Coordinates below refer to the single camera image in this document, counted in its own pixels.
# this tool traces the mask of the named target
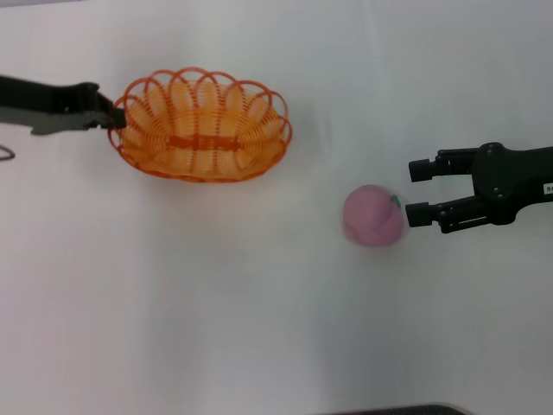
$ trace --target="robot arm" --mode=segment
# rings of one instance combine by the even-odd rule
[[[479,149],[441,150],[434,162],[411,162],[409,169],[413,182],[471,175],[474,186],[474,196],[458,201],[407,205],[411,227],[436,221],[443,233],[452,233],[488,223],[508,225],[520,209],[553,201],[553,147],[514,151],[489,143]]]
[[[36,136],[126,126],[124,110],[114,108],[96,84],[48,86],[4,76],[0,76],[0,123],[29,126]]]

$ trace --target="cable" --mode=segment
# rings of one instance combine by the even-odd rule
[[[8,147],[4,147],[3,145],[0,145],[0,151],[3,151],[4,153],[6,153],[6,156],[0,156],[0,162],[7,162],[9,160],[13,160],[14,158],[16,158],[16,153],[14,153]]]

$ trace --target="white background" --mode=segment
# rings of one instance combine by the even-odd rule
[[[408,162],[553,143],[548,0],[88,0],[0,10],[0,73],[96,81],[156,69],[260,80],[295,139],[237,185],[148,177],[105,133],[2,126],[0,412],[291,415],[449,402],[549,413],[553,210],[411,230],[370,250],[341,205]]]

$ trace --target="pink peach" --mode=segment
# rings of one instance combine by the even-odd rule
[[[389,246],[404,231],[404,216],[397,198],[374,185],[354,190],[344,203],[344,231],[364,246]]]

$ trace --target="orange wicker basket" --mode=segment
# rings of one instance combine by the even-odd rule
[[[109,131],[111,144],[153,176],[241,182],[278,163],[292,138],[280,94],[197,67],[137,80],[115,106],[124,108],[127,128]]]

